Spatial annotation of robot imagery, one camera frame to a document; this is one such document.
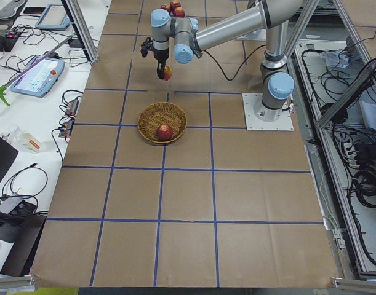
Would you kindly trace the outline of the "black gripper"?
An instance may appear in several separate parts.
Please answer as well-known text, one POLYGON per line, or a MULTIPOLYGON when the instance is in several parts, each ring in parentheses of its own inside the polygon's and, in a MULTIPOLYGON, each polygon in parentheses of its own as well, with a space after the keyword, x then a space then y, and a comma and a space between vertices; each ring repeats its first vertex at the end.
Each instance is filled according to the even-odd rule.
POLYGON ((159 79, 165 78, 165 67, 166 67, 166 61, 169 58, 169 48, 165 50, 153 50, 153 55, 155 59, 158 61, 156 72, 159 79))

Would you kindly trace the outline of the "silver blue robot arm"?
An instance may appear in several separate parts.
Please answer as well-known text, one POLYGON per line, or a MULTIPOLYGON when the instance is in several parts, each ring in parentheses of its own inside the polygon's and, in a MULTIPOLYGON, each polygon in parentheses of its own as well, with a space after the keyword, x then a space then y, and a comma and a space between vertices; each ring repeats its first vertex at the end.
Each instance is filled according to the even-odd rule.
POLYGON ((263 94, 254 106, 255 116, 265 122, 279 119, 282 107, 291 96, 295 82, 284 69, 295 39, 287 38, 289 19, 298 11, 302 1, 253 1, 251 7, 204 29, 196 20, 171 16, 164 9, 151 13, 152 36, 141 44, 141 55, 152 52, 157 60, 158 78, 165 78, 169 58, 169 39, 174 39, 174 58, 181 64, 203 51, 226 43, 250 32, 266 30, 264 57, 260 66, 263 94))

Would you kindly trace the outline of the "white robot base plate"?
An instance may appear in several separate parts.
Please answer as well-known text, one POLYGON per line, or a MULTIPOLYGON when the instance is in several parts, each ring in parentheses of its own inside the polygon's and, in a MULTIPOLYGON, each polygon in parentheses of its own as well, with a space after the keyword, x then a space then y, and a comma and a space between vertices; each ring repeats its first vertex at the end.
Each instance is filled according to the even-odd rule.
POLYGON ((248 131, 294 131, 291 114, 286 102, 281 109, 270 110, 262 104, 261 93, 243 93, 242 103, 248 131))

